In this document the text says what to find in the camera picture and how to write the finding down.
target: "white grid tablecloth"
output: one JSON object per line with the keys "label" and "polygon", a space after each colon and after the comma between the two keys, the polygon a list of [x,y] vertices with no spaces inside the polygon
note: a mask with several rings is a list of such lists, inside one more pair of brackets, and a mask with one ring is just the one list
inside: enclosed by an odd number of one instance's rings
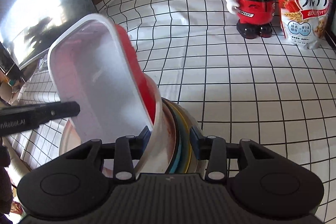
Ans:
{"label": "white grid tablecloth", "polygon": [[[104,0],[100,13],[127,29],[141,68],[204,135],[249,138],[315,172],[325,196],[317,216],[336,223],[336,55],[326,41],[300,50],[273,36],[245,40],[224,0]],[[21,91],[24,103],[58,100],[48,71]],[[35,168],[55,158],[65,119],[10,137]],[[231,160],[230,176],[238,171]]]}

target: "ribbed black surface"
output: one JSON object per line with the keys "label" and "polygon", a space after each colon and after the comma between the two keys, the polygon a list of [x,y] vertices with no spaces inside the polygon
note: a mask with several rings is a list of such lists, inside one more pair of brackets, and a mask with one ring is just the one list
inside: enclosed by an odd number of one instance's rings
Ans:
{"label": "ribbed black surface", "polygon": [[[49,223],[26,217],[22,224]],[[198,223],[321,223],[316,217],[274,221],[252,215],[232,201],[221,185],[204,182],[198,174],[142,174],[131,185],[116,187],[108,201],[96,211],[68,221],[71,224],[198,224]]]}

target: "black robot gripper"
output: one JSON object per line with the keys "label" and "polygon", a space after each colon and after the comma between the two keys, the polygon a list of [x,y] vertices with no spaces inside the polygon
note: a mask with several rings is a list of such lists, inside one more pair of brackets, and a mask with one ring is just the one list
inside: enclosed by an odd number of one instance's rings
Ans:
{"label": "black robot gripper", "polygon": [[[17,187],[27,213],[21,223],[321,223],[314,216],[321,180],[249,139],[226,143],[192,127],[196,158],[209,160],[203,178],[136,177],[132,160],[141,158],[150,135],[145,127],[115,143],[91,140],[24,176]],[[114,159],[113,178],[102,174],[107,159]],[[238,160],[232,178],[228,159]]]}

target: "tablecloth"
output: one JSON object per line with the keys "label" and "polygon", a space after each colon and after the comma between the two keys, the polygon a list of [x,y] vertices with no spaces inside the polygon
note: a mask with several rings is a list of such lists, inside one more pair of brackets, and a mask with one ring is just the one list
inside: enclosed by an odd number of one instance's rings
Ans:
{"label": "tablecloth", "polygon": [[[336,55],[326,41],[301,50],[273,36],[245,40],[224,0],[104,0],[99,12],[123,26],[161,96],[179,103],[204,135],[249,138],[316,173],[325,195],[317,216],[336,223]],[[59,100],[45,62],[21,103]],[[58,155],[67,119],[9,138],[32,168]],[[230,176],[236,175],[231,160]]]}

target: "black boot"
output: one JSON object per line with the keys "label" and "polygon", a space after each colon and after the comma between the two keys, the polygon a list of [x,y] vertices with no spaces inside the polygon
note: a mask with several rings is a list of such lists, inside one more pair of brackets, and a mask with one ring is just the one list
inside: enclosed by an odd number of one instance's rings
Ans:
{"label": "black boot", "polygon": [[237,22],[237,31],[245,39],[255,39],[259,34],[259,26],[250,23],[240,23]]}
{"label": "black boot", "polygon": [[272,26],[270,23],[259,26],[259,36],[260,37],[271,37],[272,36]]}

